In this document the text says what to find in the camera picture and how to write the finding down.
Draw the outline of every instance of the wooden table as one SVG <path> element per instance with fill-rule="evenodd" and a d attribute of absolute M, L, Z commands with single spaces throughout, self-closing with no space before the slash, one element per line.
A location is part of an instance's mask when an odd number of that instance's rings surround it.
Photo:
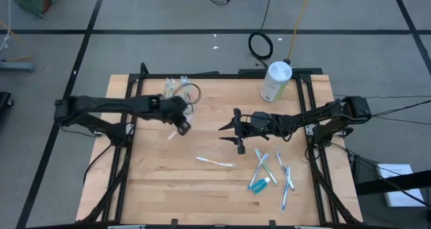
<path fill-rule="evenodd" d="M 111 76 L 107 97 L 124 98 L 128 75 Z M 300 112 L 296 82 L 291 80 L 278 102 L 268 103 L 259 94 L 262 79 L 194 79 L 202 90 L 195 105 L 192 128 L 184 136 L 176 135 L 173 126 L 159 121 L 138 119 L 132 159 L 124 200 L 122 224 L 231 224 L 319 225 L 310 164 L 304 157 L 304 129 L 298 129 L 291 141 L 271 136 L 245 139 L 246 154 L 238 155 L 236 146 L 218 137 L 233 136 L 233 130 L 218 131 L 233 117 L 233 109 L 243 114 L 260 110 L 295 115 Z M 312 75 L 317 106 L 333 100 L 327 75 Z M 164 79 L 145 79 L 142 94 L 163 92 Z M 119 122 L 120 114 L 103 114 L 110 122 Z M 341 138 L 333 142 L 344 145 Z M 109 144 L 105 137 L 96 139 L 92 160 Z M 279 181 L 258 195 L 247 191 L 247 185 L 258 164 L 254 148 L 268 153 L 269 167 Z M 287 209 L 281 211 L 284 175 L 274 149 L 278 148 L 286 165 L 292 167 L 295 191 L 289 192 Z M 352 215 L 362 220 L 358 198 L 347 160 L 347 154 L 335 146 L 326 149 L 333 190 Z M 77 219 L 89 214 L 106 190 L 113 149 L 89 171 L 82 193 Z M 235 162 L 235 168 L 224 168 L 197 161 L 196 156 L 220 162 Z M 266 171 L 259 174 L 266 177 Z M 323 192 L 327 221 L 331 220 L 327 196 Z M 113 218 L 117 195 L 112 198 Z"/>

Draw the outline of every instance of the label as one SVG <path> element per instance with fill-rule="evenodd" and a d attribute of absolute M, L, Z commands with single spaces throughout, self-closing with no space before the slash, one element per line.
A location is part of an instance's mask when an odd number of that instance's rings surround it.
<path fill-rule="evenodd" d="M 261 90 L 261 96 L 268 102 L 275 102 L 281 96 L 284 91 L 286 84 L 280 84 L 276 82 L 269 73 L 265 76 L 263 81 L 263 87 Z"/>

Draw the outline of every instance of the gray floor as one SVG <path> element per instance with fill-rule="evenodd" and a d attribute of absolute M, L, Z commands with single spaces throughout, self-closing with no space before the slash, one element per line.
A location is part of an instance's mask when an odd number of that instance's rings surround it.
<path fill-rule="evenodd" d="M 271 0 L 265 28 L 293 28 L 303 0 Z M 431 29 L 429 0 L 403 0 L 418 30 Z M 208 0 L 103 0 L 95 29 L 253 29 L 259 28 L 267 0 L 233 0 L 216 6 Z M 85 30 L 96 0 L 58 0 L 44 20 L 12 4 L 13 29 Z M 7 0 L 0 0 L 0 20 L 7 21 Z M 301 29 L 408 30 L 395 0 L 310 0 Z M 291 36 L 274 34 L 274 55 L 286 57 Z M 420 36 L 431 49 L 431 36 Z M 15 106 L 0 127 L 0 228 L 13 228 L 53 124 L 54 100 L 63 95 L 82 42 L 82 35 L 22 34 L 34 50 L 34 73 L 0 72 L 0 90 L 13 93 Z M 111 74 L 236 73 L 256 67 L 247 48 L 248 34 L 92 35 L 75 83 L 74 94 L 104 96 Z M 265 43 L 255 40 L 256 49 Z M 11 43 L 2 59 L 29 55 Z M 431 95 L 431 75 L 411 35 L 318 35 L 296 39 L 293 67 L 321 67 L 336 94 L 363 96 Z M 423 101 L 370 100 L 372 112 Z M 431 123 L 430 106 L 392 117 Z M 372 119 L 357 126 L 347 146 L 367 158 L 408 163 L 414 171 L 430 169 L 431 127 Z M 28 226 L 71 223 L 82 190 L 82 174 L 93 140 L 60 132 L 34 204 Z M 367 198 L 361 207 L 367 222 L 381 217 Z M 387 224 L 407 226 L 402 216 Z M 415 228 L 427 228 L 426 223 Z"/>

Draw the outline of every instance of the white bottle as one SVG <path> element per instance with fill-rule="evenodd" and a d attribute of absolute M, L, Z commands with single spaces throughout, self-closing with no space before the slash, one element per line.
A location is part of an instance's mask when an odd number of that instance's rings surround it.
<path fill-rule="evenodd" d="M 265 101 L 275 102 L 283 94 L 286 84 L 292 77 L 292 68 L 283 61 L 272 63 L 267 71 L 261 96 Z"/>

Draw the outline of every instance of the wooden tabletop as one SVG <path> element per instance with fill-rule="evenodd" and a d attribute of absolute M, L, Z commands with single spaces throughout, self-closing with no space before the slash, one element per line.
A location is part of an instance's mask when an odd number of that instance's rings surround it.
<path fill-rule="evenodd" d="M 124 98 L 128 75 L 111 76 L 107 97 Z M 262 79 L 193 79 L 202 90 L 202 98 L 195 105 L 191 130 L 185 135 L 168 137 L 175 130 L 159 121 L 138 119 L 131 156 L 131 165 L 125 193 L 122 224 L 231 224 L 319 225 L 312 185 L 310 165 L 304 157 L 306 141 L 304 129 L 298 129 L 289 142 L 270 136 L 245 139 L 246 154 L 238 155 L 236 146 L 218 137 L 233 136 L 233 130 L 218 131 L 233 117 L 233 109 L 243 114 L 254 111 L 295 115 L 300 112 L 296 83 L 291 80 L 280 100 L 264 101 L 259 91 Z M 312 76 L 317 106 L 332 101 L 332 90 L 327 75 Z M 145 79 L 142 94 L 163 92 L 164 79 Z M 113 123 L 120 114 L 103 114 Z M 341 138 L 334 143 L 344 145 Z M 109 144 L 105 137 L 96 139 L 92 160 Z M 247 191 L 258 159 L 254 149 L 268 153 L 267 163 L 278 180 L 258 195 Z M 275 148 L 283 161 L 292 168 L 295 191 L 289 191 L 287 209 L 282 211 L 281 194 L 284 175 L 275 156 Z M 106 191 L 114 149 L 111 149 L 89 171 L 77 213 L 82 219 L 93 209 Z M 362 220 L 358 198 L 347 160 L 347 154 L 335 146 L 326 149 L 333 190 L 353 216 Z M 218 162 L 234 162 L 234 168 L 225 168 L 197 161 L 196 156 Z M 261 170 L 259 178 L 267 176 Z M 331 221 L 327 197 L 323 192 L 327 221 Z M 117 194 L 113 197 L 110 217 L 113 218 Z"/>

